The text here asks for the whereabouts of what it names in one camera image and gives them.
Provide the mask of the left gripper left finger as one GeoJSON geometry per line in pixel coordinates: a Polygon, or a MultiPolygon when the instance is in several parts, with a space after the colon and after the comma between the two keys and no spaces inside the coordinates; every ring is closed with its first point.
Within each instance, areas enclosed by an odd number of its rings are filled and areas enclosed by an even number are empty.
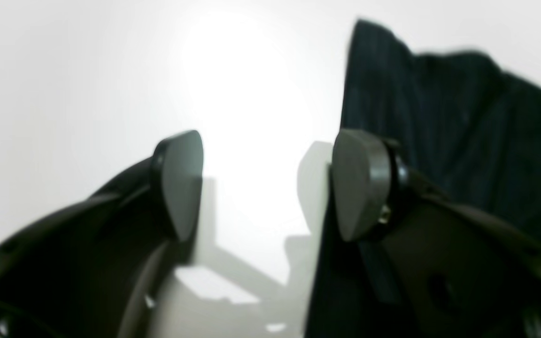
{"type": "Polygon", "coordinates": [[[93,195],[0,242],[0,338],[120,338],[147,308],[159,257],[198,224],[204,147],[196,130],[93,195]]]}

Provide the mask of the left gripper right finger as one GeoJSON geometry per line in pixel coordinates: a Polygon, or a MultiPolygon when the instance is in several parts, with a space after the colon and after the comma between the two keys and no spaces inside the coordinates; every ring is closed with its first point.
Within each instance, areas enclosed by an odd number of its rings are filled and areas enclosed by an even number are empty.
{"type": "Polygon", "coordinates": [[[408,167],[399,144],[341,129],[332,194],[373,293],[410,338],[541,338],[541,244],[452,202],[408,167]]]}

